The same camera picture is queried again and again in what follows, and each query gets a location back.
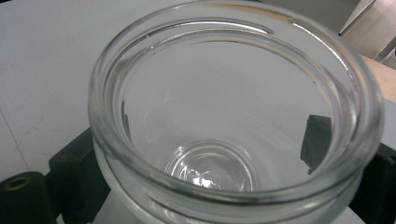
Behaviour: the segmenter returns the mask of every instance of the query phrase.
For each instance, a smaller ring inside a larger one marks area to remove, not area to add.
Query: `glass bottom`
[[[165,172],[208,189],[253,191],[260,183],[246,151],[220,141],[180,147]]]

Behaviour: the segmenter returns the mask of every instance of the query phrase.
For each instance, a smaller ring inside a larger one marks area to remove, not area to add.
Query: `white surface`
[[[49,171],[48,159],[89,126],[88,82],[106,43],[132,21],[175,2],[181,1],[0,4],[0,179]],[[387,115],[383,141],[396,147],[396,104],[387,102]],[[117,204],[110,195],[94,223],[128,220]],[[337,223],[362,222],[346,210]]]

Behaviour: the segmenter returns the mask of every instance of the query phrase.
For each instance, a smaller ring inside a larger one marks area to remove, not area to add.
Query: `glass jar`
[[[326,156],[300,159],[309,115]],[[329,223],[383,128],[377,84],[339,36],[249,1],[198,1],[132,23],[92,74],[89,117],[109,186],[147,223]]]

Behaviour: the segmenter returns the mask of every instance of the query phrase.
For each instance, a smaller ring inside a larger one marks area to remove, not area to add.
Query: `black holder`
[[[65,224],[93,222],[110,188],[99,169],[88,129],[49,160],[43,176],[27,172],[0,184],[0,223]]]

